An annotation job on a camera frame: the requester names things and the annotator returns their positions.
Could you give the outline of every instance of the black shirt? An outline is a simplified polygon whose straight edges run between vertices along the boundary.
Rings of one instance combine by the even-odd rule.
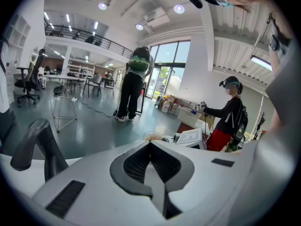
[[[222,108],[221,110],[206,107],[204,109],[204,112],[213,115],[215,117],[221,118],[221,120],[217,123],[215,127],[216,129],[226,134],[233,134],[234,128],[232,124],[232,116],[230,115],[227,122],[226,119],[229,113],[233,112],[234,126],[237,126],[236,119],[241,107],[242,107],[242,102],[240,98],[238,96],[235,96],[231,100],[229,100],[226,103],[225,107]]]

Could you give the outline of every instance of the balcony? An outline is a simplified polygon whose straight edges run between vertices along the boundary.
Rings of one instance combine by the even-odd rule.
[[[51,25],[45,24],[45,34],[46,36],[54,36],[61,38],[68,38],[72,40],[78,40],[81,42],[86,42],[89,44],[93,44],[95,46],[99,46],[103,49],[107,49],[112,51],[120,56],[125,58],[130,58],[132,55],[132,51],[123,47],[122,45],[115,43],[109,39],[101,37],[99,35],[95,35],[92,37],[90,32],[72,28],[71,31],[69,27],[61,26],[61,25]]]

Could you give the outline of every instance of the gray floor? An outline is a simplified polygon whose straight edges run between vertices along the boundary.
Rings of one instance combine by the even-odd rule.
[[[57,133],[49,100],[51,99],[52,105],[54,105],[55,97],[52,91],[55,85],[57,83],[48,82],[45,91],[36,91],[40,94],[40,101],[37,101],[36,105],[33,105],[32,101],[23,101],[21,108],[18,108],[16,103],[11,105],[16,115],[16,124],[3,145],[4,154],[12,155],[27,127],[38,118],[49,120],[58,145],[66,159],[83,157],[134,142],[142,139],[143,134],[148,131],[157,131],[172,136],[180,125],[180,121],[174,115],[161,112],[154,107],[154,101],[149,99],[144,100],[142,115],[137,115],[133,122],[125,121],[124,123],[117,121],[114,117],[107,118],[77,100],[74,102],[74,107],[78,119]],[[83,97],[80,97],[79,87],[77,87],[73,96],[81,98],[90,107],[107,115],[113,114],[119,101],[119,95],[113,96],[112,89],[108,88],[103,88],[102,94],[99,96],[95,92],[93,96],[90,95],[88,98],[87,91]],[[141,100],[140,97],[138,110],[141,108]],[[67,99],[62,101],[61,113],[71,116],[71,107]],[[33,158],[43,159],[37,146]]]

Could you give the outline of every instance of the air conditioner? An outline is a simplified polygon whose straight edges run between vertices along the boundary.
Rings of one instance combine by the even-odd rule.
[[[148,26],[152,26],[153,28],[162,24],[166,24],[170,21],[166,11],[163,8],[157,8],[143,18],[146,20],[146,24]]]

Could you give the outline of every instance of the fluorescent light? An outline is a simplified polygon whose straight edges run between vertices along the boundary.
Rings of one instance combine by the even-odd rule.
[[[49,20],[49,17],[46,12],[44,12],[44,15],[45,15],[46,19]]]
[[[270,70],[270,71],[273,71],[273,70],[272,70],[272,66],[271,66],[271,64],[270,64],[269,62],[267,62],[267,61],[265,61],[265,60],[263,60],[263,59],[261,59],[261,58],[258,58],[257,56],[252,55],[252,56],[251,56],[251,61],[252,61],[253,63],[256,63],[256,64],[258,64],[258,65],[261,65],[262,67],[264,67],[264,68],[266,68],[266,69],[268,69],[268,70]]]
[[[141,24],[136,24],[136,29],[143,30],[143,26]]]
[[[101,10],[106,10],[107,9],[107,5],[103,2],[101,2],[100,4],[98,4],[99,9]]]
[[[177,14],[182,14],[185,12],[185,8],[182,5],[177,4],[174,6],[174,12]]]

